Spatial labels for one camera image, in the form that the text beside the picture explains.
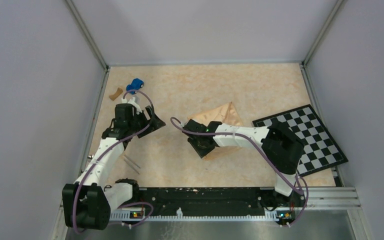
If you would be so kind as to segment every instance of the beige cloth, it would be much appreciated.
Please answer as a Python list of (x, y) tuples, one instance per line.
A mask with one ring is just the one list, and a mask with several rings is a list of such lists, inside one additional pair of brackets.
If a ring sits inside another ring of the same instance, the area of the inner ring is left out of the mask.
[[(226, 103), (212, 110), (203, 111), (187, 118), (188, 120), (193, 119), (195, 122), (208, 126), (211, 121), (218, 121), (224, 124), (232, 126), (243, 126), (243, 122), (236, 111), (233, 102)], [(204, 156), (204, 160), (213, 160), (239, 151), (241, 148), (237, 146), (225, 146), (216, 147), (209, 154)]]

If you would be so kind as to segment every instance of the blue object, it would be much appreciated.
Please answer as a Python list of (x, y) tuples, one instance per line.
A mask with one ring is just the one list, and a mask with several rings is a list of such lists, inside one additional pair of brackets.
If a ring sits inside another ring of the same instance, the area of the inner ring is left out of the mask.
[(135, 78), (131, 81), (131, 84), (126, 86), (126, 91), (129, 90), (139, 90), (144, 87), (144, 81), (140, 80), (139, 78)]

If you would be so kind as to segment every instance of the wooden table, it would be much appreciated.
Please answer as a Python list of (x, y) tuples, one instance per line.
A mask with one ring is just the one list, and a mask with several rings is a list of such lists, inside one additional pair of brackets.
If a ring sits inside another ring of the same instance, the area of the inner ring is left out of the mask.
[[(152, 99), (156, 114), (167, 126), (141, 139), (135, 137), (127, 146), (124, 153), (141, 167), (140, 174), (120, 157), (108, 184), (129, 178), (141, 187), (272, 187), (275, 172), (256, 150), (244, 148), (202, 160), (187, 136), (171, 125), (170, 117), (186, 121), (190, 115), (233, 102), (244, 125), (251, 127), (253, 120), (310, 103), (297, 63), (112, 67), (90, 154), (97, 150), (121, 101), (121, 96), (112, 101), (109, 95), (117, 87), (126, 89), (134, 78), (145, 82), (142, 91)], [(146, 98), (140, 97), (140, 106), (147, 105)], [(330, 169), (305, 179), (310, 186), (335, 186)]]

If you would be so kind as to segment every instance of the black and white checkered board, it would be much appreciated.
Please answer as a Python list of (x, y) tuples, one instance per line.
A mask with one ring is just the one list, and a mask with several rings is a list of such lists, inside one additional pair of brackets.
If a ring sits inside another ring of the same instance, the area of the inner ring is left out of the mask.
[(255, 127), (270, 126), (274, 119), (287, 122), (289, 128), (304, 142), (304, 154), (298, 164), (300, 176), (348, 162), (310, 105), (254, 120), (252, 123)]

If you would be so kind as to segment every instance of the gray wall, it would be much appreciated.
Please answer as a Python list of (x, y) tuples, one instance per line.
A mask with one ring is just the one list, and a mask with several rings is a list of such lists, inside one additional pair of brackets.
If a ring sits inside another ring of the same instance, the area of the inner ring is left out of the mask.
[(103, 70), (62, 0), (0, 0), (0, 240), (51, 236)]
[(350, 0), (309, 67), (322, 113), (349, 158), (375, 239), (384, 239), (384, 1)]
[(110, 65), (302, 61), (336, 0), (74, 0)]

